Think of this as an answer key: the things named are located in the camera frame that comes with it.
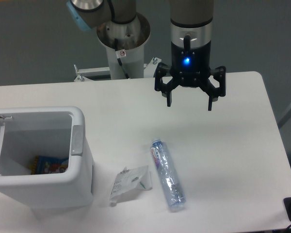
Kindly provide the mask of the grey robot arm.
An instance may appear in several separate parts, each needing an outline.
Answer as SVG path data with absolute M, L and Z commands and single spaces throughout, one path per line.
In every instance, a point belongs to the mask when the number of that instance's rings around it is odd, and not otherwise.
M 213 6 L 211 0 L 172 0 L 171 65 L 158 63 L 155 90 L 172 103 L 178 86 L 198 87 L 209 104 L 226 95 L 226 68 L 210 68 Z M 134 0 L 70 0 L 67 7 L 78 27 L 95 29 L 105 47 L 113 80 L 144 76 L 144 46 L 150 36 L 148 20 Z

